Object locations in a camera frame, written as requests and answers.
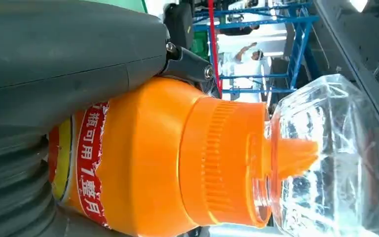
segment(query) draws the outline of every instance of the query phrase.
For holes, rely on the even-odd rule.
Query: ribbed hose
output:
[[[0,152],[0,237],[126,237],[56,207],[47,181],[45,138]]]

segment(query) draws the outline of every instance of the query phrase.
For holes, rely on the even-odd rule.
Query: ceiling light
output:
[[[268,52],[264,53],[264,57],[271,57],[271,56],[283,56],[284,52]]]
[[[349,0],[352,6],[358,11],[362,12],[368,3],[368,0]]]

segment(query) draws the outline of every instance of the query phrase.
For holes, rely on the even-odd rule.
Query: clear plastic bottle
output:
[[[322,77],[280,101],[267,131],[274,144],[267,204],[283,232],[379,234],[379,125],[360,90],[341,75]],[[283,139],[317,143],[307,172],[281,176],[275,144]]]

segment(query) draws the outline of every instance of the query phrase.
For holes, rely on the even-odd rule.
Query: person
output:
[[[238,28],[226,28],[226,29],[216,29],[216,34],[226,35],[226,36],[245,36],[252,33],[253,30],[259,29],[259,25],[252,25],[246,27]]]
[[[247,53],[252,47],[255,47],[257,43],[252,43],[250,46],[243,47],[233,58],[233,61],[237,64],[246,63],[250,60],[258,61],[263,59],[264,53],[261,50],[255,50],[252,54]]]

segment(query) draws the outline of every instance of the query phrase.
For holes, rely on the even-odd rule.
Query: metal bolt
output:
[[[211,79],[213,79],[213,76],[214,76],[213,66],[211,66],[211,64],[209,64],[204,69],[204,77],[206,80],[211,80]]]
[[[173,43],[168,42],[168,43],[166,43],[166,50],[168,52],[174,53],[175,50],[176,50],[176,47],[175,47],[175,45]]]

